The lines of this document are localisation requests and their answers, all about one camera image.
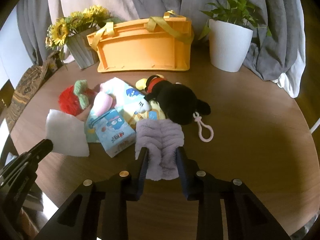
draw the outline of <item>white cable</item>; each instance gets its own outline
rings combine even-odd
[[[198,127],[199,127],[199,138],[203,141],[203,142],[210,142],[213,138],[213,129],[210,125],[206,125],[201,121],[201,116],[199,115],[198,112],[194,112],[193,113],[193,118],[195,119],[195,122],[197,122]],[[210,131],[210,137],[208,139],[203,138],[202,136],[202,126],[207,128]]]
[[[316,123],[311,127],[310,132],[313,133],[317,127],[320,125],[320,118],[318,119],[318,121],[316,121]]]

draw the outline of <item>gray ribbed vase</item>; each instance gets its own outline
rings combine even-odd
[[[98,54],[89,46],[87,35],[95,32],[96,27],[75,34],[67,41],[67,46],[80,68],[87,68],[99,61]]]

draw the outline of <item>white napkin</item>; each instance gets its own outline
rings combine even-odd
[[[53,152],[78,157],[89,156],[84,122],[75,116],[50,109],[45,129],[46,138],[53,143]]]

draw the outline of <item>gray curtain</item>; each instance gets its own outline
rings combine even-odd
[[[51,24],[48,0],[20,0],[17,4],[17,21],[31,61],[42,65],[52,52],[45,48],[47,29]]]
[[[258,7],[261,23],[268,24],[272,37],[266,37],[266,29],[254,31],[252,43],[244,65],[262,80],[277,79],[285,73],[297,58],[300,22],[295,0],[249,0]],[[140,18],[162,16],[167,10],[191,18],[195,41],[208,17],[200,10],[211,10],[208,2],[226,4],[225,0],[133,0]]]

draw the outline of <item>metal screw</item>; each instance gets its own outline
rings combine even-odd
[[[129,175],[129,172],[127,172],[127,171],[121,171],[121,172],[119,173],[119,175],[120,175],[120,177],[126,177],[126,176]]]
[[[92,184],[92,180],[91,179],[86,179],[84,182],[83,182],[83,185],[85,186],[90,186]]]
[[[205,176],[205,171],[197,171],[197,176],[199,177],[204,177]]]
[[[240,179],[234,179],[233,184],[240,186],[242,184],[242,181]]]

